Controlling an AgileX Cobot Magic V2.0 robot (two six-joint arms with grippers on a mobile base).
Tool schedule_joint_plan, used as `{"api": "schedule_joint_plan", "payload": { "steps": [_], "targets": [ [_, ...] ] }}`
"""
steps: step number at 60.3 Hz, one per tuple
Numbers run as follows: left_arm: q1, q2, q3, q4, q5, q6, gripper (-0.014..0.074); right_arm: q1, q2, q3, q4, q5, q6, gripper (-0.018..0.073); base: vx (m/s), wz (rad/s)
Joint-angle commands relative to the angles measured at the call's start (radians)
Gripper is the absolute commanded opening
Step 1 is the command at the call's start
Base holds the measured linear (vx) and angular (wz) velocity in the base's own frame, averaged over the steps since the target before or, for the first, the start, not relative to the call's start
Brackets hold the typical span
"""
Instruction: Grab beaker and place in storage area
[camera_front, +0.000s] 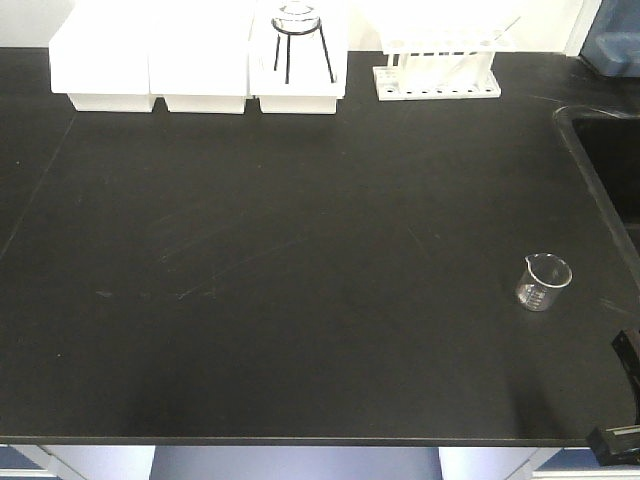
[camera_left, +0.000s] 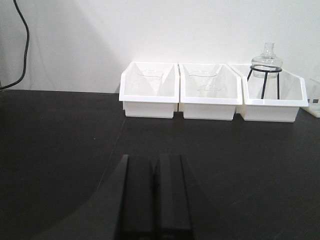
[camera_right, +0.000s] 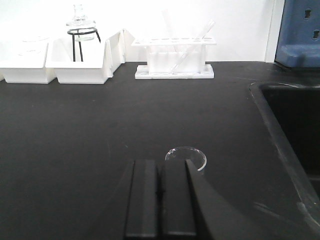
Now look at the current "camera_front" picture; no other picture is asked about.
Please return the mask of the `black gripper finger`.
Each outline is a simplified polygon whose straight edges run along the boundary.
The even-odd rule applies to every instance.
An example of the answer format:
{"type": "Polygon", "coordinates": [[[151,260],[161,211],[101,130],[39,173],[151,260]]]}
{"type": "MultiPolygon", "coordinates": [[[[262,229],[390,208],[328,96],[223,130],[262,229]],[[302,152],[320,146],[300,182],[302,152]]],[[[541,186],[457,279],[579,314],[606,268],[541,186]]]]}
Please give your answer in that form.
{"type": "Polygon", "coordinates": [[[639,394],[639,330],[621,330],[612,341],[635,395],[639,394]]]}
{"type": "Polygon", "coordinates": [[[586,441],[601,466],[639,465],[639,426],[595,428],[586,441]]]}

